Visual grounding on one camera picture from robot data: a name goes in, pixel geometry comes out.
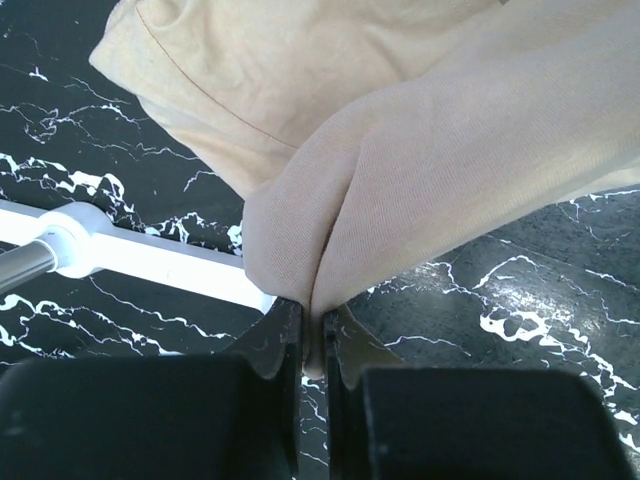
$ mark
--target yellowish cloth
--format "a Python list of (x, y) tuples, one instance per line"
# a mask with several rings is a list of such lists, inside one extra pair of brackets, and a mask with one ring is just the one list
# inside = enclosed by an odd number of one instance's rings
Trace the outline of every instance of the yellowish cloth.
[(640, 182), (639, 25), (640, 0), (123, 0), (91, 62), (246, 198), (248, 275), (318, 327), (539, 207)]

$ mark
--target black marble surface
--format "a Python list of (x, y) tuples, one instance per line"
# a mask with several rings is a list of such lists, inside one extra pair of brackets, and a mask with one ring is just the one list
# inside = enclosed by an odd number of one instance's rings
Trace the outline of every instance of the black marble surface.
[[(88, 64), (114, 4), (0, 0), (0, 198), (44, 209), (88, 201), (120, 227), (241, 254), (240, 199)], [(582, 375), (637, 468), (639, 202), (630, 187), (547, 207), (352, 309), (411, 363)], [(110, 272), (47, 275), (0, 297), (0, 364), (215, 352), (259, 316)], [(301, 426), (301, 478), (326, 478), (322, 385), (308, 379)]]

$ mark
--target beige garment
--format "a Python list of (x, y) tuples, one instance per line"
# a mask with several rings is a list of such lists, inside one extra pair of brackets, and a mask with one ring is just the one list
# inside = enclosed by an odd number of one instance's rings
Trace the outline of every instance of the beige garment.
[(390, 276), (640, 181), (640, 0), (224, 3), (125, 0), (92, 62), (247, 196), (247, 272), (316, 334)]

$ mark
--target fabric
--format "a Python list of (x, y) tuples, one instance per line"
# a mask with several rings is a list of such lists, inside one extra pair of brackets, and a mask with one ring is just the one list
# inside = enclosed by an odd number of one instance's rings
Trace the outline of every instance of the fabric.
[(503, 3), (124, 0), (91, 62), (246, 198), (247, 274), (319, 328), (537, 208), (640, 182), (640, 0)]

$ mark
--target marble floor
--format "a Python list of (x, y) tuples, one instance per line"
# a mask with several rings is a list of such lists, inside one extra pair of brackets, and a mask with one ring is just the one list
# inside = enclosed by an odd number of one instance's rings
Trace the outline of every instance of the marble floor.
[[(60, 3), (0, 0), (0, 198), (88, 201), (117, 226), (241, 254), (241, 200), (88, 64), (115, 0)], [(414, 364), (583, 376), (638, 469), (638, 224), (640, 186), (552, 205), (350, 304)], [(215, 352), (259, 316), (110, 272), (47, 275), (0, 297), (0, 365)], [(306, 378), (301, 423), (301, 478), (325, 478), (323, 390)]]

